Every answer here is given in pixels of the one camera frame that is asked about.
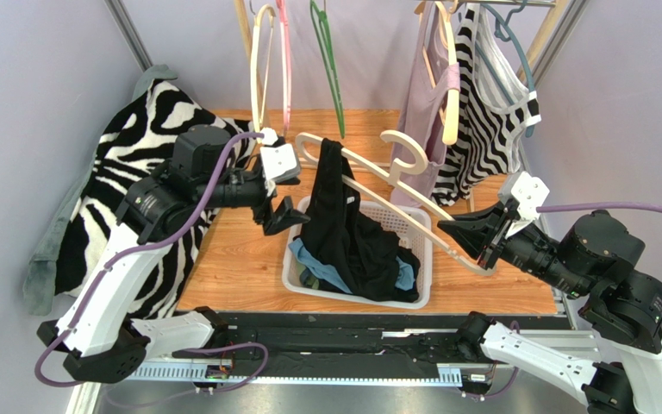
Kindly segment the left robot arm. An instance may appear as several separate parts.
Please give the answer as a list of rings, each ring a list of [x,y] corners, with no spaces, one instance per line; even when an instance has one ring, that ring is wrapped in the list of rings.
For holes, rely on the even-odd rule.
[[[116,212],[97,268],[71,309],[38,337],[64,354],[71,385],[115,384],[152,358],[224,354],[227,325],[210,308],[137,319],[129,306],[159,262],[214,208],[248,208],[266,235],[306,223],[290,198],[272,200],[301,172],[296,149],[273,129],[231,135],[198,125],[179,135],[172,156],[134,183]]]

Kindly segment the lilac ribbed tank top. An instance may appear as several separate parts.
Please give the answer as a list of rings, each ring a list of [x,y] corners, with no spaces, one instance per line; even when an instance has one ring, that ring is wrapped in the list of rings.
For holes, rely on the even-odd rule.
[[[428,157],[428,167],[419,175],[402,174],[401,180],[420,192],[425,198],[431,199],[436,179],[443,167],[447,154],[447,145],[442,142],[442,124],[439,109],[446,109],[446,75],[447,46],[441,42],[438,33],[438,10],[428,3],[424,16],[428,18],[427,31],[423,40],[422,30],[418,30],[414,58],[410,70],[408,88],[403,99],[403,105],[397,123],[397,130],[416,141]],[[432,72],[437,85],[431,86],[428,71],[420,50],[416,48],[422,43],[426,47],[431,62]]]

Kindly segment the cream plastic hanger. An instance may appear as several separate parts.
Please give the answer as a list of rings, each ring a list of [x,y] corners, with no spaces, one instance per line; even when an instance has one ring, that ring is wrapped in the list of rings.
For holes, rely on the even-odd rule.
[[[265,120],[265,101],[276,17],[276,9],[269,3],[264,4],[253,13],[250,28],[250,101],[255,132],[271,127]]]

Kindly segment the green hanger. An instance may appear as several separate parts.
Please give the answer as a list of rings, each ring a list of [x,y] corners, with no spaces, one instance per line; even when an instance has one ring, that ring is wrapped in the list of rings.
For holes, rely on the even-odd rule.
[[[325,10],[325,7],[320,7],[314,0],[309,1],[309,11],[311,22],[315,31],[316,41],[320,48],[322,62],[328,80],[328,86],[333,101],[339,135],[341,139],[344,139],[346,137],[346,119],[342,96],[340,93],[340,82],[335,62],[333,40],[328,22],[328,14]]]

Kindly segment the pink hanger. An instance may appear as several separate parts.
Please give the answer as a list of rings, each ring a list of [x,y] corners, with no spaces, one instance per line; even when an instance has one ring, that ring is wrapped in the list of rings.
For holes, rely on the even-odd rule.
[[[282,70],[283,70],[283,135],[290,130],[290,117],[292,108],[292,66],[291,66],[291,44],[290,44],[290,21],[287,15],[287,7],[284,0],[277,0],[279,18],[281,21],[282,41]]]

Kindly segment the blue ribbed tank top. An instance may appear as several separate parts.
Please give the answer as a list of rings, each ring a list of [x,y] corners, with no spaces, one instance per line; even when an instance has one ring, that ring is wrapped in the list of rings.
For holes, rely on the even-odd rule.
[[[296,261],[305,266],[301,271],[299,279],[303,284],[310,282],[310,276],[314,276],[318,281],[317,289],[320,290],[321,282],[330,285],[331,292],[339,291],[344,294],[353,295],[352,290],[340,276],[333,265],[327,265],[317,260],[304,246],[300,238],[296,238],[289,244],[289,249]],[[395,281],[395,287],[402,291],[409,291],[415,288],[416,278],[420,268],[420,261],[412,255],[409,261],[406,261],[401,255],[396,257],[398,263],[398,274]]]

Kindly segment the wooden hanger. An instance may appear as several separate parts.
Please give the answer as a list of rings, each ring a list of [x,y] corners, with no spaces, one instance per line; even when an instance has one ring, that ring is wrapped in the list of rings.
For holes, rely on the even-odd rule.
[[[446,75],[446,86],[447,86],[447,96],[446,96],[446,109],[443,110],[442,107],[439,109],[440,120],[442,124],[442,135],[441,139],[444,144],[447,146],[452,146],[458,140],[459,134],[459,97],[460,97],[460,74],[459,74],[459,64],[456,58],[456,43],[455,35],[453,32],[451,18],[452,12],[449,11],[449,8],[443,2],[431,2],[431,1],[420,1],[415,7],[414,12],[419,16],[419,29],[422,30],[423,40],[425,39],[425,32],[427,31],[428,18],[424,16],[425,10],[428,7],[428,3],[432,3],[438,12],[438,33],[441,38],[441,42],[445,43],[447,46],[447,67],[443,70],[443,74]],[[416,59],[418,56],[422,56],[422,60],[425,63],[425,67],[428,71],[429,81],[432,87],[437,85],[435,76],[432,72],[432,66],[430,59],[428,57],[428,52],[426,47],[422,43],[416,48],[420,50],[420,53],[417,53],[416,50]]]
[[[437,216],[439,220],[451,220],[453,217],[449,213],[445,212],[436,203],[425,198],[420,192],[413,189],[411,186],[401,180],[402,174],[419,175],[426,171],[428,167],[428,157],[422,147],[408,135],[391,129],[383,131],[380,134],[380,139],[384,142],[400,144],[407,148],[409,152],[412,153],[413,160],[411,162],[405,162],[399,159],[394,159],[390,166],[384,170],[376,163],[345,147],[341,149],[342,156],[346,158],[350,164],[362,167],[367,172],[372,173],[373,175],[382,179],[386,184],[394,187],[394,189],[401,191],[409,198],[412,198],[416,202],[420,203],[425,209]],[[413,220],[401,209],[401,207],[392,204],[390,201],[365,187],[355,179],[344,175],[342,177],[342,181],[347,186],[360,192],[363,195],[366,195],[379,206],[390,210],[395,215],[406,221],[414,230],[426,237],[436,247],[441,249],[448,256],[452,257],[461,266],[468,269],[469,271],[482,276],[491,276],[497,270],[495,267],[492,267],[491,269],[483,269],[478,264],[470,261],[464,255],[460,254],[456,248],[449,245],[447,241],[444,241],[442,238],[436,235],[433,230],[428,229],[419,222]]]

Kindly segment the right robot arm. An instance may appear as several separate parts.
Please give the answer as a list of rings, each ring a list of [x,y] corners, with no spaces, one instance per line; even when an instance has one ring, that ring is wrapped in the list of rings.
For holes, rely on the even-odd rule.
[[[561,241],[534,224],[515,230],[513,204],[439,222],[484,268],[505,261],[570,298],[619,353],[617,362],[564,354],[480,312],[457,331],[457,348],[504,362],[556,386],[589,413],[662,413],[662,282],[637,264],[644,242],[606,210],[581,216]]]

